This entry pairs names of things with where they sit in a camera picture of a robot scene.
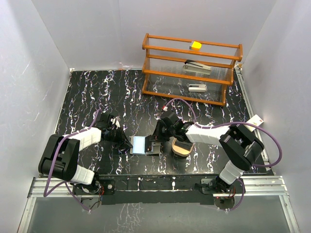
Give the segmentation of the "orange wooden shelf rack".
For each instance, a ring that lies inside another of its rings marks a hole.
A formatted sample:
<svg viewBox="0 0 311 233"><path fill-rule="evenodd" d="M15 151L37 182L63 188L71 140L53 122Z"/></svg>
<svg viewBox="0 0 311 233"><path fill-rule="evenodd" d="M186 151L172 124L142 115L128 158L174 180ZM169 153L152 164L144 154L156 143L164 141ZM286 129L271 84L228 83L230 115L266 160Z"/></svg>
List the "orange wooden shelf rack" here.
<svg viewBox="0 0 311 233"><path fill-rule="evenodd" d="M234 66L243 58L242 44L191 40L147 33L142 42L142 92L165 98L224 106L234 81Z"/></svg>

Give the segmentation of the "grey card holder wallet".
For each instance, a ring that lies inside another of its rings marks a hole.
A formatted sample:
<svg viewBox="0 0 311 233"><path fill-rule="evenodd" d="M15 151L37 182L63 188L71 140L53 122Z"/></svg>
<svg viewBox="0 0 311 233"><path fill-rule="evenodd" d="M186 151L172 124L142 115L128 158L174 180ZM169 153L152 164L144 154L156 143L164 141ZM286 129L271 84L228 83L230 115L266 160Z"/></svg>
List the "grey card holder wallet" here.
<svg viewBox="0 0 311 233"><path fill-rule="evenodd" d="M133 147L130 149L131 155L159 155L161 152L161 147L157 152L144 152L145 148L145 137L146 136L131 136L130 142Z"/></svg>

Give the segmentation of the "black credit card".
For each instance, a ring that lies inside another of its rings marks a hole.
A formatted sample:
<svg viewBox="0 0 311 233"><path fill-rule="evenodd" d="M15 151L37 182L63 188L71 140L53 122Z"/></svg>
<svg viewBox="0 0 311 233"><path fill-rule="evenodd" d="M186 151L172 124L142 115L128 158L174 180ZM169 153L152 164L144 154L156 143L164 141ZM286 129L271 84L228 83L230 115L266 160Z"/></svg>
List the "black credit card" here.
<svg viewBox="0 0 311 233"><path fill-rule="evenodd" d="M152 136L149 135L147 137L145 137L145 148L144 148L144 152L148 153L152 151Z"/></svg>

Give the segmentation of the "white card box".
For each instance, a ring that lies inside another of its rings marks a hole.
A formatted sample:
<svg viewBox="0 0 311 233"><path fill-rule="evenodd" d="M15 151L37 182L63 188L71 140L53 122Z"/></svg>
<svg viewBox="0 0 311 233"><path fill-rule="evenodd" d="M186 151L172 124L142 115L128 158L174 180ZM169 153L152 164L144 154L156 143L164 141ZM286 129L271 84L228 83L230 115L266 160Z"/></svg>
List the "white card box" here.
<svg viewBox="0 0 311 233"><path fill-rule="evenodd" d="M245 125L245 127L250 131L253 132L256 128L253 127L255 126L260 126L263 123L263 119L261 119L258 115L253 115L246 123L249 125Z"/></svg>

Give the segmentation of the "small white stapler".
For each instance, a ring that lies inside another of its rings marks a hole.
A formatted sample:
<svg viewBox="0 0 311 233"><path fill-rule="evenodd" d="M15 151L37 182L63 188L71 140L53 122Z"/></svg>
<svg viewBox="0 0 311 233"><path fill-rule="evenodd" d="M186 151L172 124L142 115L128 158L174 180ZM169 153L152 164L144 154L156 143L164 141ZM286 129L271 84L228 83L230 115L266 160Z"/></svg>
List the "small white stapler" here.
<svg viewBox="0 0 311 233"><path fill-rule="evenodd" d="M190 84L189 92L205 92L207 90L207 87L205 84Z"/></svg>

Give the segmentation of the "grey black stapler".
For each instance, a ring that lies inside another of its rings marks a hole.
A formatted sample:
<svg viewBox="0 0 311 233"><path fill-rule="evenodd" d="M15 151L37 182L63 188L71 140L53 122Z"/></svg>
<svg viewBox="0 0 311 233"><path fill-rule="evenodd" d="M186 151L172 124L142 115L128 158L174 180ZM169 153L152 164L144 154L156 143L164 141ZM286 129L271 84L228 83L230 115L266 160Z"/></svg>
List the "grey black stapler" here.
<svg viewBox="0 0 311 233"><path fill-rule="evenodd" d="M183 65L183 69L185 71L195 72L195 73L200 73L200 74L206 74L206 75L211 74L210 66L204 65L194 60L186 60Z"/></svg>

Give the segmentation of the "oval wooden tray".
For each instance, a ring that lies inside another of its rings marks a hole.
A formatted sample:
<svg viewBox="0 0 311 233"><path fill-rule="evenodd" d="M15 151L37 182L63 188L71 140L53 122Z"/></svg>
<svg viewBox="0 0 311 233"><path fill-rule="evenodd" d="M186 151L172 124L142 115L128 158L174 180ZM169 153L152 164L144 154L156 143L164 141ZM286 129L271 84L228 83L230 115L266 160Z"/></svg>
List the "oval wooden tray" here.
<svg viewBox="0 0 311 233"><path fill-rule="evenodd" d="M176 138L172 142L172 151L180 157L187 157L190 155L194 147L194 143L181 142Z"/></svg>

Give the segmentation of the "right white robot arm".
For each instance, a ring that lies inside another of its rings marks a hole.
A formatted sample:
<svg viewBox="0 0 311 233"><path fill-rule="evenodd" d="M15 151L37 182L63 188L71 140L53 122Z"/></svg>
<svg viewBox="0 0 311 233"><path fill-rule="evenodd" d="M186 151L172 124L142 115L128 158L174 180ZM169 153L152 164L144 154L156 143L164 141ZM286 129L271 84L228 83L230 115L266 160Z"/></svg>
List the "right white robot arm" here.
<svg viewBox="0 0 311 233"><path fill-rule="evenodd" d="M149 141L166 142L174 137L184 143L205 143L222 147L229 161L209 185L209 189L229 192L234 182L255 165L264 149L263 143L243 123L203 127L183 121L174 112L164 112Z"/></svg>

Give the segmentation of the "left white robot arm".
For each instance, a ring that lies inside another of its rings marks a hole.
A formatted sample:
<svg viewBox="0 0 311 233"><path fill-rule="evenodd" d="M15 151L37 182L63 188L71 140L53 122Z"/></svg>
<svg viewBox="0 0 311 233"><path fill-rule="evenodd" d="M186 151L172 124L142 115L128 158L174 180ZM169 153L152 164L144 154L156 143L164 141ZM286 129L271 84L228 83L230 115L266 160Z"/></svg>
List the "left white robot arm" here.
<svg viewBox="0 0 311 233"><path fill-rule="evenodd" d="M40 174L58 178L66 182L82 184L84 189L94 194L100 189L96 173L78 165L79 152L91 145L107 141L118 150L133 147L126 137L120 121L111 114L102 113L92 124L72 134L49 137L38 165Z"/></svg>

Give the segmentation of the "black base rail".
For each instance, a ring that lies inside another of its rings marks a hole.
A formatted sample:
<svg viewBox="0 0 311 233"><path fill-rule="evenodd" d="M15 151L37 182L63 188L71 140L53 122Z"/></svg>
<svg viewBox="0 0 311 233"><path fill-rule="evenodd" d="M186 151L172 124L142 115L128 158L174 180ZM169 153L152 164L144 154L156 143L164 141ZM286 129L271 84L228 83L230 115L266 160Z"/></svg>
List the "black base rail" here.
<svg viewBox="0 0 311 233"><path fill-rule="evenodd" d="M232 208L245 193L242 179L227 185L217 175L100 175L91 185L76 184L74 194L98 198L102 205L199 203Z"/></svg>

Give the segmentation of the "yellow white block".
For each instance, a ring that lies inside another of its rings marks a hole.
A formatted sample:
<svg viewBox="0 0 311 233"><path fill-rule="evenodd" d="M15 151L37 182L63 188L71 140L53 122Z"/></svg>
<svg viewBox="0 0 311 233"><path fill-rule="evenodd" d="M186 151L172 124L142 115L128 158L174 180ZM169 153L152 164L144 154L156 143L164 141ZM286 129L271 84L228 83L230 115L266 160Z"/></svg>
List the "yellow white block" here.
<svg viewBox="0 0 311 233"><path fill-rule="evenodd" d="M194 50L194 51L199 51L201 47L202 47L202 44L200 42L192 41L189 46L189 49Z"/></svg>

